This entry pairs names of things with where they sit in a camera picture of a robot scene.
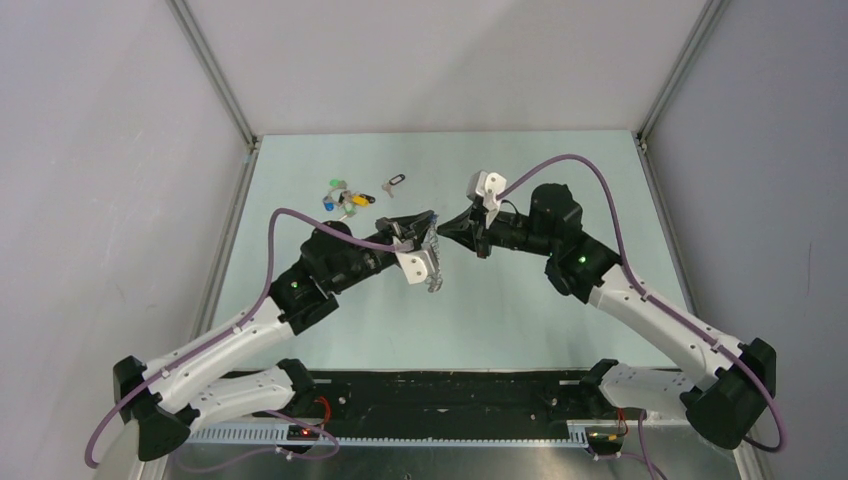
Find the large steel ring disc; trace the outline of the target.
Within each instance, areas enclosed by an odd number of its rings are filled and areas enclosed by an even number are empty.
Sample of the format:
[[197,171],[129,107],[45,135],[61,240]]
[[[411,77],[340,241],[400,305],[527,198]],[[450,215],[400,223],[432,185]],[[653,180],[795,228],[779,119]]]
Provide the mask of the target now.
[[431,262],[430,273],[425,279],[425,284],[427,285],[429,293],[438,292],[443,285],[443,276],[440,269],[440,248],[437,227],[438,215],[433,213],[430,216],[429,226],[424,237],[424,247],[429,254]]

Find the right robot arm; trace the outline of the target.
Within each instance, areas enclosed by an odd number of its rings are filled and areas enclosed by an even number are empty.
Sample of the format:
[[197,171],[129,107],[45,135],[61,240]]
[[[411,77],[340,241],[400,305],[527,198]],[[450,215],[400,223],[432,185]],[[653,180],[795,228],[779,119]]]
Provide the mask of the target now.
[[545,275],[558,293],[616,318],[679,368],[672,376],[617,360],[598,362],[580,392],[589,415],[604,418],[618,407],[656,411],[687,420],[717,447],[749,442],[776,393],[775,349],[761,338],[744,342],[667,304],[627,273],[618,253],[584,231],[582,213],[566,185],[548,183],[533,190],[526,215],[493,214],[475,196],[437,232],[482,259],[495,247],[546,257]]

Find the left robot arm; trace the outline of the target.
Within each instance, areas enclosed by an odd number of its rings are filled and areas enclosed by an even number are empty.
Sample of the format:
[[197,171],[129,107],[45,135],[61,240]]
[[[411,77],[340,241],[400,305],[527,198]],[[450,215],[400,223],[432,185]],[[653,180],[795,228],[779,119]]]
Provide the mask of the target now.
[[319,222],[279,208],[281,216],[312,226],[298,260],[280,275],[266,268],[258,298],[244,311],[154,360],[128,356],[113,367],[116,412],[138,427],[136,455],[143,462],[177,450],[208,424],[262,410],[304,416],[316,403],[309,372],[298,360],[282,360],[251,378],[226,375],[249,357],[286,342],[333,313],[342,292],[398,267],[411,284],[432,286],[438,266],[432,245],[436,215],[380,218],[374,234],[356,238],[342,221]]

